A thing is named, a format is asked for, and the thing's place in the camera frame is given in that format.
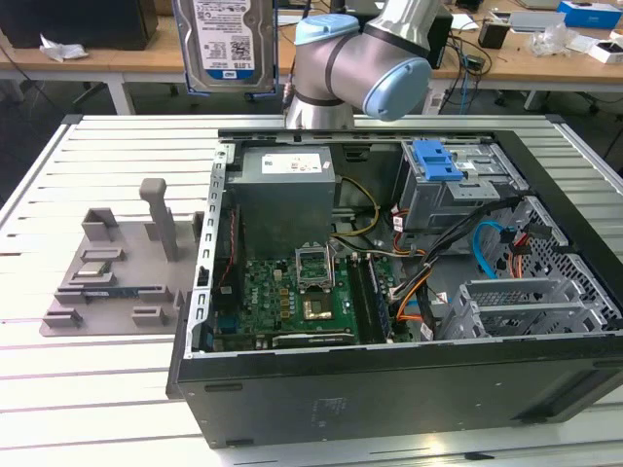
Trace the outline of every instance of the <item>blue box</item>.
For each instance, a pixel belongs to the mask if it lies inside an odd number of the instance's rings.
[[[593,3],[590,7],[580,7],[572,2],[561,2],[557,12],[566,13],[568,27],[599,27],[613,29],[621,19],[621,11],[607,3]]]

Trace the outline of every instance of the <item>hard drive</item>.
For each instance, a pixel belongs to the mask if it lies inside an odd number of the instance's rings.
[[[190,93],[276,88],[272,0],[174,0]]]

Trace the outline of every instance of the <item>slotted table surface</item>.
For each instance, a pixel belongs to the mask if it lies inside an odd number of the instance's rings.
[[[418,456],[427,456],[419,465],[461,465],[472,451],[494,455],[491,465],[623,462],[623,389],[560,425],[212,451],[186,404],[165,396],[172,336],[39,335],[88,208],[147,219],[138,187],[163,177],[174,216],[189,219],[205,205],[217,128],[281,126],[279,116],[135,116],[84,117],[58,129],[0,211],[0,465],[392,465]],[[623,258],[621,181],[565,125],[442,116],[391,126],[516,131]]]

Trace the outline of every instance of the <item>desk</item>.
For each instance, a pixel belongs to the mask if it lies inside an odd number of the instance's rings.
[[[521,11],[524,8],[509,0],[485,0],[476,20],[483,19],[490,9],[498,8],[502,12]],[[606,39],[609,30],[574,28],[580,34]],[[479,29],[462,31],[459,36],[477,44]],[[571,52],[570,56],[534,56],[527,46],[529,34],[509,32],[504,45],[498,51],[486,49],[493,60],[491,71],[485,75],[479,89],[488,90],[553,90],[587,92],[623,92],[623,66],[606,65],[587,54]],[[473,48],[466,46],[470,54],[483,56]],[[458,58],[452,50],[446,50],[442,67],[433,73],[429,99],[434,103],[427,113],[438,113],[438,106],[444,91],[452,84],[458,72]]]
[[[252,119],[282,125],[277,115]],[[623,255],[621,180],[564,125],[541,116],[355,124],[514,130]],[[0,210],[0,465],[464,466],[474,451],[494,456],[494,467],[623,461],[623,388],[563,424],[211,451],[187,405],[165,397],[172,336],[42,338],[41,317],[80,244],[86,210],[147,219],[138,187],[152,176],[166,180],[174,217],[189,219],[206,206],[217,128],[248,125],[242,116],[87,116],[56,132]]]
[[[482,18],[490,8],[502,11],[522,9],[509,0],[485,0],[475,17]],[[174,19],[160,17],[159,21],[158,31],[145,51],[89,50],[89,57],[64,63],[52,61],[38,50],[13,50],[6,38],[1,40],[11,57],[32,79],[106,83],[117,113],[126,115],[134,113],[127,83],[185,83]],[[289,72],[294,57],[294,46],[290,42],[294,37],[294,28],[288,26],[280,30],[281,77]],[[609,31],[584,29],[582,33],[605,38]],[[478,32],[464,31],[461,37],[476,42]],[[572,52],[570,57],[536,57],[526,47],[527,40],[527,34],[509,33],[501,50],[488,51],[494,63],[490,73],[480,83],[480,89],[623,92],[622,65],[605,65],[576,52]],[[457,72],[457,56],[453,51],[447,51],[441,67],[433,72],[425,113],[439,112],[443,94],[452,85]],[[9,60],[0,54],[0,79],[21,78]]]

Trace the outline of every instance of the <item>floor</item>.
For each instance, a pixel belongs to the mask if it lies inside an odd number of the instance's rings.
[[[0,102],[0,205],[17,186],[29,166],[39,156],[55,129],[63,112],[75,113],[72,101],[83,91],[80,83],[38,83],[55,103],[54,107],[35,88],[25,91],[25,100]],[[178,86],[179,95],[171,96],[169,87],[159,84],[136,84],[130,89],[136,112],[139,114],[277,114],[280,98],[263,98],[246,102],[241,95],[218,94],[195,97]],[[596,95],[601,100],[615,100],[613,94]],[[517,91],[504,94],[503,105],[498,105],[498,94],[481,90],[473,102],[473,115],[528,114],[523,108],[524,96]],[[83,104],[81,113],[114,115],[110,95],[105,90]],[[616,104],[590,103],[574,93],[552,92],[539,113],[559,114],[598,154],[603,155],[614,135],[623,127],[623,101]],[[444,114],[457,114],[458,107],[447,105]],[[616,170],[623,166],[623,137],[617,141],[606,159]]]

